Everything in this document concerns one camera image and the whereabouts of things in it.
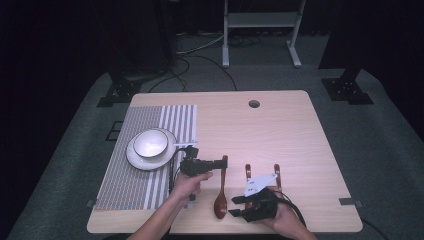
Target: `dark background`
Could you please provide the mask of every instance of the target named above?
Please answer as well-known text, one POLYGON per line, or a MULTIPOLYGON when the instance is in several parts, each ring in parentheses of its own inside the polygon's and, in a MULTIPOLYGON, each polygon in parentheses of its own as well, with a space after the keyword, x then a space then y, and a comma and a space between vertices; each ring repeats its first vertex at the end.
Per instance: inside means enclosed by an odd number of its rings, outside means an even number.
MULTIPOLYGON (((291 10, 297 1, 230 2, 232 11, 243 12, 291 10)), ((170 7, 175 32, 222 30, 223 1, 182 0, 170 7)), ((83 0, 0 1, 0 238, 25 207, 89 88, 111 66, 128 67, 94 10, 92 2, 83 0)), ((314 35, 332 30, 320 68, 359 62, 383 83, 422 138, 423 10, 414 0, 308 1, 300 31, 314 35)), ((161 50, 149 54, 166 58, 161 50)))

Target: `person's arm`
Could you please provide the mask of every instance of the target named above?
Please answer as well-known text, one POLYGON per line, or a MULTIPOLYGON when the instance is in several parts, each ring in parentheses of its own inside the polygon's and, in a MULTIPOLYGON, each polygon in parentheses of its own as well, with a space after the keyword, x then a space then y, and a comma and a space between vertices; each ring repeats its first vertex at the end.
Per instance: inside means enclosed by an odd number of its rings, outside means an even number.
POLYGON ((208 180, 211 176, 211 172, 195 177, 178 173, 174 189, 169 197, 128 239, 161 239, 171 227, 180 210, 187 205, 189 196, 200 193, 200 182, 208 180))
MULTIPOLYGON (((277 187, 270 187, 270 189, 278 191, 277 187)), ((275 194, 277 197, 283 197, 281 193, 276 192, 275 194)), ((262 222, 284 237, 292 238, 294 240, 317 239, 314 234, 303 226, 293 209, 283 203, 278 204, 278 210, 275 218, 264 219, 262 222)))

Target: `spoon bowl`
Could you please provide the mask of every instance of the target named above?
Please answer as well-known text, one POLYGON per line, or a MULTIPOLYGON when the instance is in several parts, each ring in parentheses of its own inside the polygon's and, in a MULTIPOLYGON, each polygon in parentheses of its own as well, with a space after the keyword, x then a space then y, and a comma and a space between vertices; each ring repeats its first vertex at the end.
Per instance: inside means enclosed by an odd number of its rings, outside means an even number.
MULTIPOLYGON (((223 156, 222 160, 228 161, 227 156, 223 156)), ((213 204, 213 210, 215 212, 215 216, 218 219, 223 219, 225 214, 227 214, 227 198, 224 193, 224 185, 225 185, 225 174, 227 169, 221 169, 221 191, 218 194, 218 197, 215 199, 215 203, 213 204)))

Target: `gray carpet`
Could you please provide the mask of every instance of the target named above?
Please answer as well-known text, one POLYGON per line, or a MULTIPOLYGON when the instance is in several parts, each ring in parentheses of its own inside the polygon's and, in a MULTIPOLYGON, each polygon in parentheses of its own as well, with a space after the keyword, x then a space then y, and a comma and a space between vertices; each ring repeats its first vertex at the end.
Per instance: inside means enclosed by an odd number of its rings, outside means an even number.
MULTIPOLYGON (((387 97, 381 83, 366 71, 360 73, 357 83, 374 105, 349 105, 330 100, 321 79, 339 77, 342 70, 317 69, 326 36, 299 36, 296 48, 303 64, 301 69, 293 68, 285 39, 285 36, 252 38, 259 43, 230 48, 227 72, 238 90, 301 89, 308 92, 348 189, 363 205, 358 208, 360 216, 376 225, 389 239, 424 239, 423 142, 387 97)), ((179 40, 180 51, 210 41, 206 37, 185 36, 179 40)), ((193 55, 221 63, 219 47, 193 55)), ((234 90, 229 77, 214 63, 199 57, 184 59, 190 63, 188 72, 181 76, 187 91, 234 90)), ((185 68, 186 63, 179 60, 174 72, 185 68)), ((149 91, 161 79, 145 83, 141 91, 149 91)), ((114 142, 105 138, 113 122, 124 119, 129 105, 96 108, 111 83, 108 74, 100 76, 81 103, 9 239, 125 237, 93 235, 86 230, 91 212, 87 201, 95 199, 114 148, 114 142)), ((174 78, 158 85, 153 92, 182 90, 181 82, 174 78)), ((319 234, 318 237, 383 239, 366 224, 357 234, 319 234)), ((202 239, 216 239, 216 236, 202 239)))

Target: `forearm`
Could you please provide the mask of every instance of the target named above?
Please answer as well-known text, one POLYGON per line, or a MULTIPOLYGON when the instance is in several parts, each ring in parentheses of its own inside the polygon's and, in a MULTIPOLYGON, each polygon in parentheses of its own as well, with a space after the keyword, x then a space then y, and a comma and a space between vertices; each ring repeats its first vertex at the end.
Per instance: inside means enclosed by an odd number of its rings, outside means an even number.
POLYGON ((128 239, 161 239, 169 230, 180 210, 184 207, 176 197, 169 197, 153 215, 128 239))

